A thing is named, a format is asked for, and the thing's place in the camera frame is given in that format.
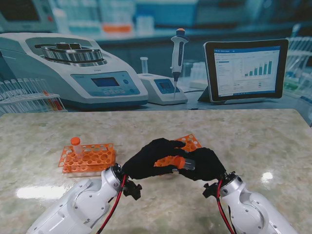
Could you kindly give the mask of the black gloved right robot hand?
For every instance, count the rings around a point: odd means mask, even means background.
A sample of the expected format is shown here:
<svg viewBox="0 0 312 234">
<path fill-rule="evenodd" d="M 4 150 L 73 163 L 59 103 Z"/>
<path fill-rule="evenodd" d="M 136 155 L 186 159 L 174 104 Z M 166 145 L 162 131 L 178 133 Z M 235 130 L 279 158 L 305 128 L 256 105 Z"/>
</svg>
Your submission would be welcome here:
<svg viewBox="0 0 312 234">
<path fill-rule="evenodd" d="M 180 169 L 178 171 L 181 175 L 193 181 L 220 179 L 226 172 L 219 158 L 209 148 L 198 148 L 195 151 L 187 153 L 185 158 L 195 162 L 195 169 Z"/>
</svg>

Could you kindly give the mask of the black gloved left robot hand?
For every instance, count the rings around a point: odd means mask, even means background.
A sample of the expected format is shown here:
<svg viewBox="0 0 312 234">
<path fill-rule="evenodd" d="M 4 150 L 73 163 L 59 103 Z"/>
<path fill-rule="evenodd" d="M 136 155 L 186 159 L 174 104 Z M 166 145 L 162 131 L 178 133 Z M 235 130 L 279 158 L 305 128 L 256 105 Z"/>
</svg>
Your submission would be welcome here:
<svg viewBox="0 0 312 234">
<path fill-rule="evenodd" d="M 155 162 L 167 156 L 186 157 L 187 153 L 182 149 L 185 145 L 184 142 L 178 140 L 154 139 L 127 160 L 122 166 L 122 171 L 130 178 L 137 180 L 171 174 L 177 169 L 176 166 L 156 167 Z"/>
</svg>

